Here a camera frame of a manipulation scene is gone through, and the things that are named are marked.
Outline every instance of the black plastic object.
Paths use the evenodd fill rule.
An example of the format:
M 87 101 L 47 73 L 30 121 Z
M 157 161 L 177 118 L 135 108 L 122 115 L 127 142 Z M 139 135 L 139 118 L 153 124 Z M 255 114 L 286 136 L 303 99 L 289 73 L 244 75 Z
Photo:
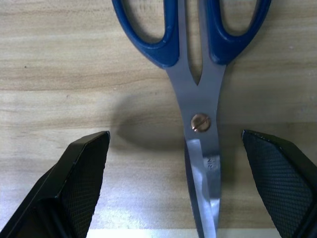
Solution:
M 293 143 L 242 134 L 258 192 L 282 238 L 317 237 L 317 167 Z
M 85 238 L 95 211 L 110 135 L 103 131 L 71 143 L 33 186 L 0 238 Z

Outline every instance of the scissor blade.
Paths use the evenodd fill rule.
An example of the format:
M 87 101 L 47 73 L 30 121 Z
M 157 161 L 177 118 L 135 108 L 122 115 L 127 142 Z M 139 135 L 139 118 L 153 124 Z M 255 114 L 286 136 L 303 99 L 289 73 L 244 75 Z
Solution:
M 213 207 L 200 141 L 186 141 L 185 165 L 192 211 L 200 238 L 215 238 L 219 207 Z

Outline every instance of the screw slot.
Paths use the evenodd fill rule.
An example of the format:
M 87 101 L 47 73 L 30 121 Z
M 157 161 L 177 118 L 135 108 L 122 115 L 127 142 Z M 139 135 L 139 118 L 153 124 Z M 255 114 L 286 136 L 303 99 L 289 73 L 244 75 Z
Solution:
M 193 116 L 191 126 L 194 132 L 205 132 L 211 126 L 211 119 L 204 113 L 198 113 Z

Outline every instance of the wood grain surface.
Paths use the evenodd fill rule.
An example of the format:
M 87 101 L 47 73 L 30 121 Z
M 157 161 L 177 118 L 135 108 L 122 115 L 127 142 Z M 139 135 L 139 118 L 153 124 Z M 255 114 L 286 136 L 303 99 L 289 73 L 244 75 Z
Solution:
M 190 61 L 201 70 L 198 13 L 189 7 Z M 223 0 L 230 31 L 256 0 Z M 130 0 L 149 41 L 164 33 L 162 0 Z M 317 163 L 317 1 L 272 1 L 258 35 L 231 63 L 218 107 L 220 228 L 273 228 L 242 129 L 291 140 Z M 110 130 L 92 229 L 194 229 L 182 122 L 165 71 L 122 31 L 110 0 L 0 1 L 0 229 L 67 145 Z

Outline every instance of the scissor handle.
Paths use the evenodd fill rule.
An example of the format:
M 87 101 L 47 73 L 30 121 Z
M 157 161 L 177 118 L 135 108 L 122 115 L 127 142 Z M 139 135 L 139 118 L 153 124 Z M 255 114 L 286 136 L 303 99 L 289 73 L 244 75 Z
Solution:
M 122 0 L 112 0 L 119 22 L 134 46 L 158 67 L 171 67 L 179 58 L 177 0 L 164 0 L 165 33 L 157 43 L 143 41 L 131 26 Z
M 215 63 L 229 64 L 246 48 L 261 27 L 270 3 L 271 0 L 260 0 L 248 31 L 241 36 L 232 36 L 222 24 L 220 0 L 207 1 L 209 52 Z

